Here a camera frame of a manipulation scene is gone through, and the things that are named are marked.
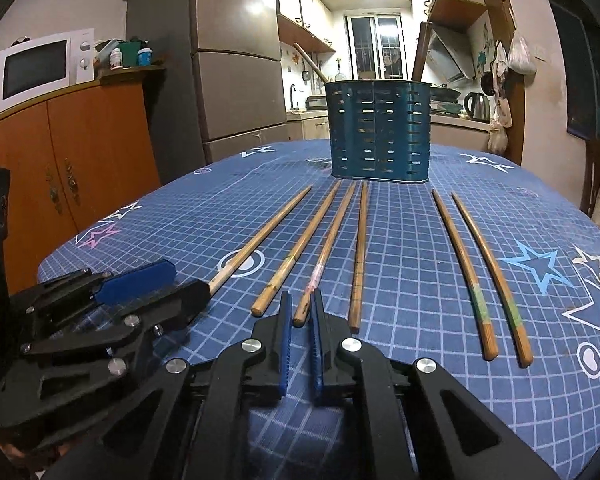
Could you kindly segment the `wooden chopstick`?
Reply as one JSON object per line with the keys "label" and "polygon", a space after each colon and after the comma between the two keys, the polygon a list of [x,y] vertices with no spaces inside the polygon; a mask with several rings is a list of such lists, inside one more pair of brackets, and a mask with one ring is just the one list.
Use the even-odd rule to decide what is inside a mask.
{"label": "wooden chopstick", "polygon": [[298,44],[298,42],[294,43],[294,48],[298,51],[298,53],[301,55],[301,57],[306,61],[306,64],[308,64],[312,70],[314,71],[315,75],[321,79],[321,81],[323,81],[323,84],[328,84],[329,80],[328,78],[323,74],[323,72],[320,70],[320,68],[317,66],[317,64],[312,60],[312,58],[306,53],[306,50],[304,50],[300,44]]}
{"label": "wooden chopstick", "polygon": [[498,356],[498,343],[496,342],[493,325],[488,313],[488,308],[486,307],[486,300],[484,299],[477,273],[448,208],[446,208],[445,203],[443,203],[442,198],[436,190],[432,190],[431,195],[437,206],[446,232],[449,234],[451,244],[457,255],[460,270],[464,275],[472,310],[474,310],[483,359],[486,361],[493,361]]}
{"label": "wooden chopstick", "polygon": [[509,284],[507,283],[504,273],[496,261],[486,238],[481,233],[476,220],[472,218],[472,215],[460,199],[460,196],[456,193],[452,193],[451,196],[465,220],[480,254],[483,256],[486,267],[488,268],[496,290],[498,291],[498,296],[500,296],[507,323],[510,332],[512,333],[518,364],[521,368],[528,368],[533,363],[533,352],[526,328],[524,327],[524,321],[519,313]]}
{"label": "wooden chopstick", "polygon": [[265,222],[264,226],[262,226],[262,228],[254,234],[253,237],[238,250],[238,252],[236,252],[236,255],[234,255],[227,264],[220,267],[218,273],[215,274],[215,277],[212,278],[209,283],[211,296],[214,296],[218,292],[224,283],[242,266],[260,244],[271,234],[276,226],[291,213],[294,207],[297,206],[311,190],[311,185],[302,188],[302,190],[280,208],[270,220]]}
{"label": "wooden chopstick", "polygon": [[334,246],[335,244],[335,240],[337,238],[343,217],[346,214],[347,209],[351,203],[354,191],[355,184],[351,183],[347,189],[346,194],[344,194],[343,199],[340,202],[340,205],[335,214],[335,218],[334,220],[332,220],[332,224],[330,225],[326,233],[320,255],[317,258],[316,265],[313,268],[308,284],[306,284],[306,288],[304,289],[299,305],[298,307],[296,307],[296,310],[294,310],[294,315],[291,319],[292,325],[294,327],[302,327],[304,324],[306,324],[306,319],[308,318],[310,312],[311,294],[312,292],[314,292],[315,289],[317,289],[318,285],[320,284],[322,275],[326,268],[326,263],[328,261],[330,253],[332,252],[332,246]]}
{"label": "wooden chopstick", "polygon": [[309,241],[324,219],[326,212],[329,210],[329,207],[340,188],[340,185],[340,181],[337,180],[329,190],[321,205],[318,207],[316,213],[306,225],[306,228],[298,240],[294,243],[294,246],[292,246],[290,252],[288,252],[288,255],[286,255],[282,264],[275,271],[272,278],[268,281],[268,284],[266,284],[265,288],[251,306],[252,315],[260,318],[260,316],[265,314],[266,309],[273,301],[279,289],[283,286],[287,276],[290,274],[291,270],[294,268],[294,265],[302,255],[304,248],[306,248],[306,245],[309,244]]}
{"label": "wooden chopstick", "polygon": [[415,59],[412,69],[412,81],[421,81],[422,74],[424,73],[424,68],[426,65],[426,58],[430,43],[431,37],[431,24],[426,22],[421,22],[419,25],[419,34],[417,39],[417,47],[415,53]]}
{"label": "wooden chopstick", "polygon": [[362,320],[362,302],[365,275],[366,252],[366,223],[368,211],[368,185],[362,183],[360,206],[358,207],[358,232],[356,233],[356,248],[351,286],[348,324],[350,331],[357,334],[360,331]]}

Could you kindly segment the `kitchen window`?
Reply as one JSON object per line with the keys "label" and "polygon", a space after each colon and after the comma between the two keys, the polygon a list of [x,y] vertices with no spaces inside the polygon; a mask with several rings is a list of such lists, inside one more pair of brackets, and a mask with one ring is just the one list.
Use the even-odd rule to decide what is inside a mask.
{"label": "kitchen window", "polygon": [[399,13],[347,16],[354,79],[406,79],[407,64]]}

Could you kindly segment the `orange wooden cabinet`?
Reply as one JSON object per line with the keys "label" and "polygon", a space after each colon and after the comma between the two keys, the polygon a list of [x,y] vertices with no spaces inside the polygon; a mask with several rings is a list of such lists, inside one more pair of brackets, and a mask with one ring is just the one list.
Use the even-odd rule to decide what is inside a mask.
{"label": "orange wooden cabinet", "polygon": [[165,74],[115,70],[0,114],[10,292],[34,285],[38,266],[62,243],[158,188],[147,118]]}

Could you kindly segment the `blue star-patterned tablecloth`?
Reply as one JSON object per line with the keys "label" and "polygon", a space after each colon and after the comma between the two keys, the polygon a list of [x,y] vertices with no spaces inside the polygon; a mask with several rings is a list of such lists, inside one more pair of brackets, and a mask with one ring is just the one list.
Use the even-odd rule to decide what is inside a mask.
{"label": "blue star-patterned tablecloth", "polygon": [[[332,177],[325,140],[252,148],[197,169],[90,222],[38,267],[122,273],[158,259],[180,281],[208,281],[288,202],[294,210],[157,358],[215,358],[246,338],[250,309],[326,197],[367,200],[360,336],[391,359],[428,356],[525,440],[563,479],[592,474],[600,452],[600,228],[531,172],[494,156],[434,146],[421,184]],[[470,214],[512,291],[534,355],[521,368],[498,291],[466,226],[498,338],[483,359],[466,282],[437,202]]]}

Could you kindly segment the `white microwave oven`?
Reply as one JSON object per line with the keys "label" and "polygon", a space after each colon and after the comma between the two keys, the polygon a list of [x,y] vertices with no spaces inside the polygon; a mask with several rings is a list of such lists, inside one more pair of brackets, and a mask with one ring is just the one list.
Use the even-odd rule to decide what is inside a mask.
{"label": "white microwave oven", "polygon": [[94,29],[31,39],[0,52],[0,113],[24,101],[94,80]]}

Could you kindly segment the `blue perforated utensil holder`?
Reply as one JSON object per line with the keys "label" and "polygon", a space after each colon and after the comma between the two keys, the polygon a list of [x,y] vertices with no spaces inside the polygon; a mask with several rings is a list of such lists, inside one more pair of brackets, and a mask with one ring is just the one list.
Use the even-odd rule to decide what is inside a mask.
{"label": "blue perforated utensil holder", "polygon": [[426,182],[430,85],[410,80],[326,84],[332,175],[343,179]]}

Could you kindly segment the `silver refrigerator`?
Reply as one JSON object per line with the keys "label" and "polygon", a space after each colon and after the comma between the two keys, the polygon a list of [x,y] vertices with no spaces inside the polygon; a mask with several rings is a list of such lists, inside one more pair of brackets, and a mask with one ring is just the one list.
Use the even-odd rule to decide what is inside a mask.
{"label": "silver refrigerator", "polygon": [[286,140],[275,0],[126,0],[164,68],[149,121],[163,182]]}

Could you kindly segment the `black wok on stove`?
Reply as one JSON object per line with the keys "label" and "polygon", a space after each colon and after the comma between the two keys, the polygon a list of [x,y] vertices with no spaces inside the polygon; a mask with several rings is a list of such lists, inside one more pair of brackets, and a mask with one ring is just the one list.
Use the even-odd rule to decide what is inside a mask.
{"label": "black wok on stove", "polygon": [[430,87],[430,99],[443,103],[456,103],[460,97],[460,92],[443,86]]}

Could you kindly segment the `stainless electric kettle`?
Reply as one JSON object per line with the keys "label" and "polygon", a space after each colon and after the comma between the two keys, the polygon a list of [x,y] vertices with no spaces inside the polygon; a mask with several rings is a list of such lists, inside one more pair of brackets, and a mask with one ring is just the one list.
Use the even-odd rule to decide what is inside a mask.
{"label": "stainless electric kettle", "polygon": [[480,92],[469,92],[464,97],[464,109],[471,120],[490,122],[491,111],[488,97]]}

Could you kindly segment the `range hood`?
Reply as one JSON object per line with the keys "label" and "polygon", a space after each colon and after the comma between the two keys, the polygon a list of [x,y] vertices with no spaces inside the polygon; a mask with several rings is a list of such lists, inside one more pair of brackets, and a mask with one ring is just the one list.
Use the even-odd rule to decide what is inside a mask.
{"label": "range hood", "polygon": [[445,84],[473,80],[476,76],[469,38],[466,32],[457,32],[428,22],[430,29],[426,63]]}

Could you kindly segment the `wooden chair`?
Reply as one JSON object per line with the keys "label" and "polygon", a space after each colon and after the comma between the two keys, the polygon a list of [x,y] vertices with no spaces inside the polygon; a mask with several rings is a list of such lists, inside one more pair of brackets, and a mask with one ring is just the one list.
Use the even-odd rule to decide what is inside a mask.
{"label": "wooden chair", "polygon": [[580,209],[590,216],[600,188],[600,140],[585,141],[585,173]]}

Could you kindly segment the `white plastic bag hanging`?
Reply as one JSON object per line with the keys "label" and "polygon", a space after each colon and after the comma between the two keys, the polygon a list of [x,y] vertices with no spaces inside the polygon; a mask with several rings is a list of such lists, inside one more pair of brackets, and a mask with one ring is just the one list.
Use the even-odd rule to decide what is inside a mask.
{"label": "white plastic bag hanging", "polygon": [[522,76],[533,76],[536,73],[536,65],[530,44],[518,30],[514,32],[510,43],[507,64],[510,70]]}

